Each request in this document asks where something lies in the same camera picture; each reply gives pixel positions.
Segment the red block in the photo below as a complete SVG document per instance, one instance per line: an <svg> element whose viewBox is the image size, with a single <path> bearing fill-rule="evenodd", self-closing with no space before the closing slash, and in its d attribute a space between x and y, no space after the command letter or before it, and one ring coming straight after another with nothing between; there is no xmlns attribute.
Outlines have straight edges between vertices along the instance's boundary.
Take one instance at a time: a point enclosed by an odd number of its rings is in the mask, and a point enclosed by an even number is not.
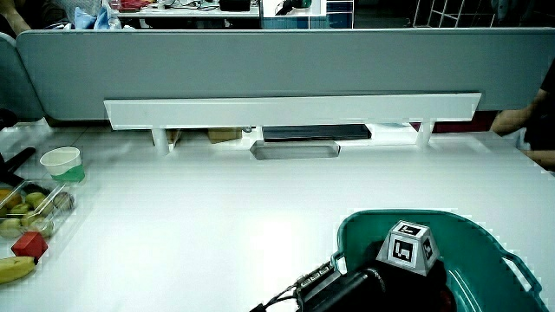
<svg viewBox="0 0 555 312"><path fill-rule="evenodd" d="M37 231L28 231L11 246L11 251L13 251L16 256L34 257L35 261L38 261L48 248L49 246L46 244L41 233Z"/></svg>

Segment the paper cup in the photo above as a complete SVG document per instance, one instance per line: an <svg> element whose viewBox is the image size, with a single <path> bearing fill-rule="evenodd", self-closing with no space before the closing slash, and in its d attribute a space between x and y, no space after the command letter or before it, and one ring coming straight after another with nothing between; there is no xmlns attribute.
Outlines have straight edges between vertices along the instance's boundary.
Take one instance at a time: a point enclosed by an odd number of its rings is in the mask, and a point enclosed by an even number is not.
<svg viewBox="0 0 555 312"><path fill-rule="evenodd" d="M85 178L81 163L81 151L75 147L60 147L45 153L41 164L52 179L66 182L80 182Z"/></svg>

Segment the teal plastic basket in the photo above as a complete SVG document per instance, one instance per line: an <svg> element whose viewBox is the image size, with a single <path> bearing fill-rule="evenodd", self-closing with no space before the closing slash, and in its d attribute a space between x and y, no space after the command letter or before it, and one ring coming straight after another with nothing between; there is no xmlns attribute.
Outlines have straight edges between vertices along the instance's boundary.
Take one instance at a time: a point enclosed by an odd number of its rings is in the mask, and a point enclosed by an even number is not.
<svg viewBox="0 0 555 312"><path fill-rule="evenodd" d="M384 240L399 220L431 229L458 311L548 311L539 298L541 285L522 259L503 249L476 223L450 212L372 210L355 213L343 221L337 233L338 251L331 257L336 269L341 258L344 258L347 271L367 262L368 246ZM529 290L525 290L504 259L520 270L531 286Z"/></svg>

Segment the table surface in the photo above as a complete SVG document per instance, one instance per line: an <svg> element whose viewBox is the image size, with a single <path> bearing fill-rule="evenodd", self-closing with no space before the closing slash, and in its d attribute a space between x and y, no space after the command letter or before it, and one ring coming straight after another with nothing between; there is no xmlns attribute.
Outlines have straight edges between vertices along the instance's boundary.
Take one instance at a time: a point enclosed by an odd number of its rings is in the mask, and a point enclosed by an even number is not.
<svg viewBox="0 0 555 312"><path fill-rule="evenodd" d="M249 11L222 11L218 8L213 10L188 9L187 6L171 9L158 9L155 6L143 8L138 12L121 12L119 17L125 18L172 18L172 17L205 17L205 18L258 18L260 11L258 6L252 6Z"/></svg>
<svg viewBox="0 0 555 312"><path fill-rule="evenodd" d="M248 311L329 260L347 216L381 208L479 223L522 257L553 309L549 173L494 133L434 134L419 148L407 145L410 127L372 130L372 140L339 142L337 158L259 161L249 152L257 131L215 145L186 132L161 157L148 131L4 129L5 158L37 148L18 174L44 178L41 155L77 146L87 177L36 271L0 285L2 311Z"/></svg>

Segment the blue object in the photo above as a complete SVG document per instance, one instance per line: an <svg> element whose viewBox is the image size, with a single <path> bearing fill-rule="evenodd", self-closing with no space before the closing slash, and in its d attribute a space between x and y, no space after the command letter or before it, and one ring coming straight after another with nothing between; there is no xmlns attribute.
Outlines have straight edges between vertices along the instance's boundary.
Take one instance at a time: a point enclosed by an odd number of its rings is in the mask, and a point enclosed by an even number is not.
<svg viewBox="0 0 555 312"><path fill-rule="evenodd" d="M102 5L101 9L98 11L98 17L95 22L95 29L110 29L108 25L108 10Z"/></svg>
<svg viewBox="0 0 555 312"><path fill-rule="evenodd" d="M96 22L96 17L89 15L81 8L75 8L75 29L92 29Z"/></svg>

